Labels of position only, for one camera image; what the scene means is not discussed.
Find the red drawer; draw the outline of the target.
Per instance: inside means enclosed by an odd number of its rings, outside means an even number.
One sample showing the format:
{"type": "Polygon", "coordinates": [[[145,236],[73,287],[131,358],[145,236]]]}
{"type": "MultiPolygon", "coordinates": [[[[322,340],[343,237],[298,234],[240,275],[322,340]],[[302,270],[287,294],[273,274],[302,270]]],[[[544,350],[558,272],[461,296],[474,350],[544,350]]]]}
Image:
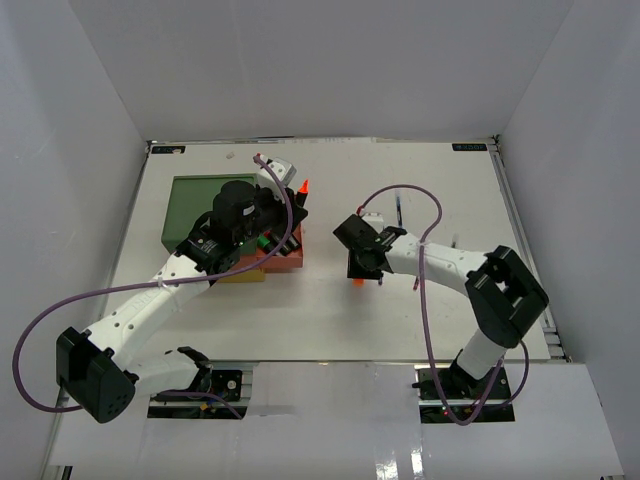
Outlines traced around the red drawer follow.
{"type": "MultiPolygon", "coordinates": [[[[270,238],[276,244],[281,240],[280,237],[271,233],[264,236],[270,238]]],[[[304,260],[302,240],[302,228],[297,226],[287,240],[287,243],[274,256],[262,263],[259,268],[264,271],[273,272],[302,268],[304,260]]],[[[266,256],[267,254],[259,249],[256,242],[256,259],[261,260],[266,256]]]]}

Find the orange highlighter black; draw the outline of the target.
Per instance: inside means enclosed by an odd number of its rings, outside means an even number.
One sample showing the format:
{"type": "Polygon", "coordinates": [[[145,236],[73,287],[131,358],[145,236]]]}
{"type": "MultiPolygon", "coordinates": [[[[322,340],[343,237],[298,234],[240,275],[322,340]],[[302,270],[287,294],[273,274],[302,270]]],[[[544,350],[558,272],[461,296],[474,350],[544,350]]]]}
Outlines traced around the orange highlighter black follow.
{"type": "Polygon", "coordinates": [[[297,191],[295,195],[296,205],[300,208],[305,206],[306,200],[309,194],[309,180],[305,179],[300,189],[297,191]]]}

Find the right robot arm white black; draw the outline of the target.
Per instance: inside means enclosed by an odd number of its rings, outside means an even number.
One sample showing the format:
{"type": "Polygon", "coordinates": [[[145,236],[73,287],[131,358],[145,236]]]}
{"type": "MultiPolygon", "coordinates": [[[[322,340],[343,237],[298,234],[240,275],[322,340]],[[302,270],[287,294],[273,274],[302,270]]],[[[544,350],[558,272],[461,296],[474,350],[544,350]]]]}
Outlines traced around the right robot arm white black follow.
{"type": "Polygon", "coordinates": [[[520,256],[500,245],[489,253],[424,243],[406,230],[376,230],[352,214],[334,236],[349,252],[347,276],[378,280],[385,273],[419,275],[466,296],[478,328],[451,366],[438,374],[445,393],[472,399],[489,372],[516,348],[549,304],[549,297],[520,256]]]}

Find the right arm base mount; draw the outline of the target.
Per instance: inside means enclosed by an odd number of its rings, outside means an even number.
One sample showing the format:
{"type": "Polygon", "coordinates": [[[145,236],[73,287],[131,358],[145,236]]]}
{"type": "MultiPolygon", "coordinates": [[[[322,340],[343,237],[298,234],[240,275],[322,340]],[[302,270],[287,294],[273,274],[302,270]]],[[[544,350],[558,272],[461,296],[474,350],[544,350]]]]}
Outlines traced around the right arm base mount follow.
{"type": "MultiPolygon", "coordinates": [[[[487,374],[475,387],[457,388],[445,379],[446,368],[438,368],[437,372],[441,376],[442,388],[453,413],[460,420],[466,419],[480,403],[491,374],[487,374]]],[[[423,425],[452,424],[428,366],[416,369],[412,387],[417,391],[420,420],[423,425]]],[[[513,423],[516,420],[514,407],[507,404],[513,392],[505,368],[501,367],[475,423],[513,423]]]]}

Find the green drawer cabinet box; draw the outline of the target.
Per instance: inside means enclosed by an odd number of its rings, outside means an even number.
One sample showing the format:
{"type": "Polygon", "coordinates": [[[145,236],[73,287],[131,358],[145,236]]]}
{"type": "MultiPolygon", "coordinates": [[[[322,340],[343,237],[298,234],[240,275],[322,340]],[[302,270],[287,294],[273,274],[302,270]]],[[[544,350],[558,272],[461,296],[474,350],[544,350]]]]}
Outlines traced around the green drawer cabinet box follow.
{"type": "MultiPolygon", "coordinates": [[[[174,176],[167,204],[161,243],[169,253],[173,253],[178,244],[191,231],[195,221],[205,212],[212,210],[213,199],[222,186],[229,181],[256,183],[256,174],[240,173],[226,175],[188,175],[174,176]]],[[[241,250],[241,261],[233,267],[249,265],[258,259],[256,242],[252,241],[241,250]]],[[[221,283],[258,283],[264,282],[266,273],[261,269],[228,277],[221,283]]]]}

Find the green cap black highlighter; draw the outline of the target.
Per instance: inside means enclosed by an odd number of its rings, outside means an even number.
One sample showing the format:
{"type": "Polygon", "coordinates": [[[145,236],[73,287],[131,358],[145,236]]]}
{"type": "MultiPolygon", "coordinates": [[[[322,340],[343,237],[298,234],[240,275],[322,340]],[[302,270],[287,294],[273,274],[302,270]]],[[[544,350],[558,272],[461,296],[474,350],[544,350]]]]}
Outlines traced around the green cap black highlighter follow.
{"type": "Polygon", "coordinates": [[[259,249],[265,254],[271,253],[277,250],[277,244],[274,243],[270,238],[262,235],[257,240],[257,246],[259,249]]]}

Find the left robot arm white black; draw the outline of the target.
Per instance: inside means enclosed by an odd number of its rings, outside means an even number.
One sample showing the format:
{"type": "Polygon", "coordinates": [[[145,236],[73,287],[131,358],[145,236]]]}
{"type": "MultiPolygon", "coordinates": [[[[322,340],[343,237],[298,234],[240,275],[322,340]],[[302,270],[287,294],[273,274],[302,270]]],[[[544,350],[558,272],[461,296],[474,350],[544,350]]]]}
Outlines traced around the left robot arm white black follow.
{"type": "Polygon", "coordinates": [[[179,391],[199,399],[211,387],[208,358],[185,346],[149,361],[137,351],[187,302],[239,263],[242,245],[266,232],[294,229],[306,218],[308,188],[287,189],[232,180],[213,198],[167,262],[140,290],[85,331],[66,329],[56,341],[58,384],[97,422],[119,416],[136,395],[179,391]]]}

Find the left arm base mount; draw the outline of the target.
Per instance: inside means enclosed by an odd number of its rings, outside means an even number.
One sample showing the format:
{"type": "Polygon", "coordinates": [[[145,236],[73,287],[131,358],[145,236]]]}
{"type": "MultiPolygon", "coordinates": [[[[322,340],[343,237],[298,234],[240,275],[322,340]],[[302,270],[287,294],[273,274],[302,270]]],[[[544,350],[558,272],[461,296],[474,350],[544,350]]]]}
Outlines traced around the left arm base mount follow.
{"type": "Polygon", "coordinates": [[[213,368],[194,389],[197,395],[159,394],[151,398],[150,419],[241,420],[252,394],[253,372],[213,368]]]}

